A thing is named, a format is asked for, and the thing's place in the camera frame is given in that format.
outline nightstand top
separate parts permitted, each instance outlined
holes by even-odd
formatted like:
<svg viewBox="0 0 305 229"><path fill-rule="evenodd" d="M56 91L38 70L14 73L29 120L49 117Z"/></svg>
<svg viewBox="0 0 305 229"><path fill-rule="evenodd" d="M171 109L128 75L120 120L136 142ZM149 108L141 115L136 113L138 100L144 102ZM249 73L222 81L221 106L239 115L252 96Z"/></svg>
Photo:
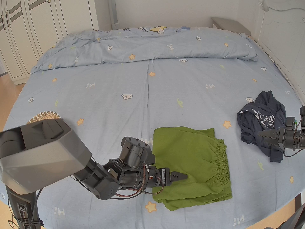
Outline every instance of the nightstand top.
<svg viewBox="0 0 305 229"><path fill-rule="evenodd" d="M217 17L211 17L211 19L219 29L251 35L251 32L237 21Z"/></svg>

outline bed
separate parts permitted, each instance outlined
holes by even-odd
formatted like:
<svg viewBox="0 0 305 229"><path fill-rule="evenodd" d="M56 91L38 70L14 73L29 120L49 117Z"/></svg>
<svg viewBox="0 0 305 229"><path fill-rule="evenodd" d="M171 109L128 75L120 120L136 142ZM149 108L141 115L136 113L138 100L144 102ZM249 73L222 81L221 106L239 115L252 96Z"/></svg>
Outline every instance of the bed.
<svg viewBox="0 0 305 229"><path fill-rule="evenodd" d="M243 34L200 27L85 31L42 56L5 129L54 111L105 164L119 156L124 136L141 138L153 149L156 128L215 128L227 145L232 199L176 211L157 203L149 211L151 195L101 201L67 177L44 188L39 216L48 229L246 228L305 188L305 153L273 163L240 140L237 112L269 90L287 116L299 119L299 94ZM3 183L0 192L6 203Z"/></svg>

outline white label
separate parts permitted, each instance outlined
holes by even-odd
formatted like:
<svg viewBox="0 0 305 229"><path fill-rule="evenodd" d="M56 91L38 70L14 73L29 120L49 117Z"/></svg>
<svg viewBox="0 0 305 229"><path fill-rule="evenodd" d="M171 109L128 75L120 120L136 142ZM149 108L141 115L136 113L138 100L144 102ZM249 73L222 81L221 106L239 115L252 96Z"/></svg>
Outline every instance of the white label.
<svg viewBox="0 0 305 229"><path fill-rule="evenodd" d="M165 184L165 169L162 169L162 181Z"/></svg>

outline folded green shorts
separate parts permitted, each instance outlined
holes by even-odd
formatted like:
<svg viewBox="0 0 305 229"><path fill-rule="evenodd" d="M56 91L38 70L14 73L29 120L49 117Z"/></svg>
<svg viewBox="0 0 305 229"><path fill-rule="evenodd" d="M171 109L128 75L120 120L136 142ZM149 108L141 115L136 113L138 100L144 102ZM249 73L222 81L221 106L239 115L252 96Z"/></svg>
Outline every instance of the folded green shorts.
<svg viewBox="0 0 305 229"><path fill-rule="evenodd" d="M216 139L214 129L162 127L153 135L152 152L157 168L169 167L188 175L153 195L158 203L173 211L232 198L229 166L224 140ZM154 187L152 192L160 191Z"/></svg>

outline headboard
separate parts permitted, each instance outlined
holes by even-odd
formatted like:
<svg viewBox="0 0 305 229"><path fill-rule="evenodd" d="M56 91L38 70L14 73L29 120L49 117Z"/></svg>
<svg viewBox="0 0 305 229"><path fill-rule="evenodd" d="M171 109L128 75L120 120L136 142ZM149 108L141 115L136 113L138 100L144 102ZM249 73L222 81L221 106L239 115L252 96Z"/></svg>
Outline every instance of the headboard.
<svg viewBox="0 0 305 229"><path fill-rule="evenodd" d="M305 103L305 2L259 0L251 36L273 58Z"/></svg>

